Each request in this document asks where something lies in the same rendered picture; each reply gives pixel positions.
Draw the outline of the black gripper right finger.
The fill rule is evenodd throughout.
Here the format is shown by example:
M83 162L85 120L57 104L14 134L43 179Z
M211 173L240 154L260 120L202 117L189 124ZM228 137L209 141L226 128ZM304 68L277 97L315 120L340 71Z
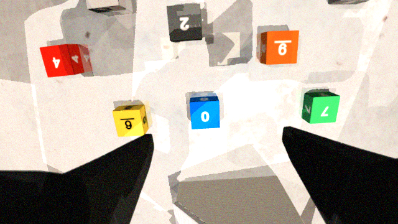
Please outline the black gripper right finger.
M293 126L282 143L325 224L398 224L398 158Z

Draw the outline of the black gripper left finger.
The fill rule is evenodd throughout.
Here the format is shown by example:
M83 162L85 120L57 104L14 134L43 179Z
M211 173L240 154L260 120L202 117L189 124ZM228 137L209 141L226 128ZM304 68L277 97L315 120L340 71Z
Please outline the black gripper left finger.
M130 224L154 148L153 135L144 134L63 174L0 170L0 215L46 224Z

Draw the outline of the blue block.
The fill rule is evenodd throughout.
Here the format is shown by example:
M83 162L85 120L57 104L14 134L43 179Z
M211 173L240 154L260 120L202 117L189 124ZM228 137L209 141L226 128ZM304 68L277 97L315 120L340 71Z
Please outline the blue block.
M192 129L220 128L218 96L190 98Z

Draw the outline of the red block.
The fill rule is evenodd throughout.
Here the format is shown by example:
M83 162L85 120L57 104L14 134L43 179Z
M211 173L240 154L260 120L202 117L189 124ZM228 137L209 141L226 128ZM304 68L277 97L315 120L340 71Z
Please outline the red block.
M85 72L78 44L62 44L39 49L49 78Z

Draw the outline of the green block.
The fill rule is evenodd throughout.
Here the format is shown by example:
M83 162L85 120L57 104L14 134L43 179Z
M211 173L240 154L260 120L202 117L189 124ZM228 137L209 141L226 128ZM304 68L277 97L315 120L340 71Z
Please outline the green block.
M305 93L301 118L310 124L334 123L339 102L340 95L331 92Z

